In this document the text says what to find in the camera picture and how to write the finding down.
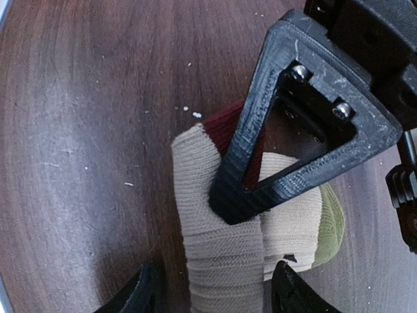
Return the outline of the beige striped ribbed sock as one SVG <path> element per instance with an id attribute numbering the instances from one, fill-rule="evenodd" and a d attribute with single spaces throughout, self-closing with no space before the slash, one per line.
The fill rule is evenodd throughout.
<path id="1" fill-rule="evenodd" d="M 237 225 L 211 210 L 209 189 L 242 107 L 214 114 L 171 146 L 192 312 L 268 312 L 276 264 L 284 260 L 297 272 L 323 265 L 338 253 L 345 231 L 329 184 Z"/>

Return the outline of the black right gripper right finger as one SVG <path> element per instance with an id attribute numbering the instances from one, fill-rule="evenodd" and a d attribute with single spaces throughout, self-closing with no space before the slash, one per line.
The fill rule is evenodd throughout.
<path id="1" fill-rule="evenodd" d="M 341 313 L 316 293 L 285 261 L 279 261 L 271 280 L 271 306 L 281 313 Z"/>

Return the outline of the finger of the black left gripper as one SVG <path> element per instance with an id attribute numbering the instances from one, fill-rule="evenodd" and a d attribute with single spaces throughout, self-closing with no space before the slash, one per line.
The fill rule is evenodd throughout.
<path id="1" fill-rule="evenodd" d="M 274 107 L 292 110 L 324 147 L 248 189 L 244 176 Z M 387 150 L 402 131 L 369 90 L 366 72 L 327 39 L 323 26 L 290 10 L 267 31 L 208 203 L 226 223 L 240 224 Z"/>

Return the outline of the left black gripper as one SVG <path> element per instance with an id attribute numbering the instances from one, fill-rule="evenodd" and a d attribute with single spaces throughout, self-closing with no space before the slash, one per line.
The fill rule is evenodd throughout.
<path id="1" fill-rule="evenodd" d="M 402 124 L 416 128 L 416 3 L 306 1 L 304 13 L 371 76 L 371 92 Z"/>

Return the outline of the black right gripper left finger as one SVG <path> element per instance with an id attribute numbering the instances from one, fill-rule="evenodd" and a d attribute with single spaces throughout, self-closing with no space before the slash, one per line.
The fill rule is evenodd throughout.
<path id="1" fill-rule="evenodd" d="M 96 310 L 101 312 L 159 312 L 160 275 L 150 262 L 141 269 L 106 304 Z"/>

